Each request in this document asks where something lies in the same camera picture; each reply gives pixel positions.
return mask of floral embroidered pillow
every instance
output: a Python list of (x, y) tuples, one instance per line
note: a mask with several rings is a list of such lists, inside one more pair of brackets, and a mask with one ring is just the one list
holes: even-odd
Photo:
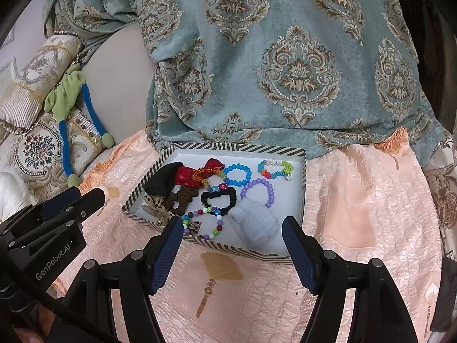
[(51, 36), (0, 95), (0, 125), (12, 133), (26, 133), (80, 48), (75, 36)]
[[(81, 175), (101, 152), (101, 136), (77, 108), (72, 109), (67, 121), (71, 164), (75, 174)], [(42, 112), (26, 135), (10, 134), (0, 146), (0, 170), (22, 180), (38, 201), (49, 200), (68, 188), (62, 159), (59, 125), (49, 113)]]

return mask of green plush toy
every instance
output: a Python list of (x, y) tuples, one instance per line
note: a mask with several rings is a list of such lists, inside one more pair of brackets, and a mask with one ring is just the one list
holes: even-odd
[(91, 102), (91, 95), (87, 87), (83, 73), (79, 70), (81, 66), (75, 64), (71, 66), (63, 74), (62, 80), (59, 85), (47, 95), (44, 102), (44, 110), (46, 112), (53, 112), (53, 119), (59, 123), (60, 136), (63, 140), (63, 170), (68, 177), (68, 186), (79, 186), (81, 179), (74, 174), (70, 162), (70, 145), (67, 136), (67, 117), (70, 110), (75, 106), (79, 92), (83, 91), (83, 100), (87, 106), (87, 110), (92, 118), (95, 128), (102, 136), (101, 142), (107, 148), (114, 145), (113, 136), (108, 134), (102, 123), (100, 122), (97, 114), (94, 111)]

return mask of cushion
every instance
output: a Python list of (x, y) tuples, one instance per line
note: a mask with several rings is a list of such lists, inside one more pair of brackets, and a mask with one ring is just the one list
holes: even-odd
[(32, 127), (47, 94), (60, 81), (80, 47), (81, 40), (70, 35), (51, 36), (40, 47), (0, 97), (0, 124), (6, 130), (26, 133)]
[(9, 133), (6, 131), (6, 129), (0, 126), (0, 145), (5, 141), (8, 134)]
[[(86, 165), (101, 152), (101, 136), (77, 108), (70, 112), (67, 126), (71, 164), (75, 174), (81, 175)], [(43, 111), (31, 131), (26, 135), (10, 134), (0, 146), (0, 170), (23, 181), (37, 200), (48, 200), (68, 188), (62, 151), (59, 126)]]
[(13, 174), (0, 171), (0, 223), (32, 202), (24, 183)]
[(138, 23), (111, 36), (82, 72), (92, 105), (116, 144), (145, 128), (146, 98), (155, 65), (143, 46)]

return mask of black scrunchie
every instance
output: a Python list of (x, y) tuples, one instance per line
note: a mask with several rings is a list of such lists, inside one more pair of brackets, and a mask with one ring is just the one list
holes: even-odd
[(216, 198), (216, 197), (221, 197), (223, 195), (228, 195), (230, 196), (230, 205), (219, 209), (221, 211), (221, 215), (224, 216), (229, 212), (231, 208), (233, 208), (236, 205), (236, 190), (233, 187), (229, 187), (227, 189), (221, 189), (219, 191), (214, 191), (214, 192), (203, 192), (202, 193), (202, 204), (205, 205), (207, 208), (208, 206), (211, 206), (208, 204), (208, 199), (209, 198)]

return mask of blue gripper pad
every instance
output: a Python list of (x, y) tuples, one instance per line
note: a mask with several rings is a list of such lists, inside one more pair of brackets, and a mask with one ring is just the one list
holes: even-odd
[(289, 251), (289, 255), (302, 285), (311, 293), (314, 293), (317, 288), (314, 277), (314, 265), (287, 218), (284, 219), (282, 223), (282, 239), (286, 244), (287, 251)]
[(63, 208), (67, 208), (72, 202), (81, 197), (81, 191), (77, 187), (71, 187), (43, 204), (41, 219), (43, 221), (58, 217)]
[(157, 293), (157, 290), (165, 285), (171, 266), (175, 261), (176, 254), (181, 245), (183, 231), (182, 220), (178, 220), (153, 264), (152, 281), (150, 284), (151, 295)]

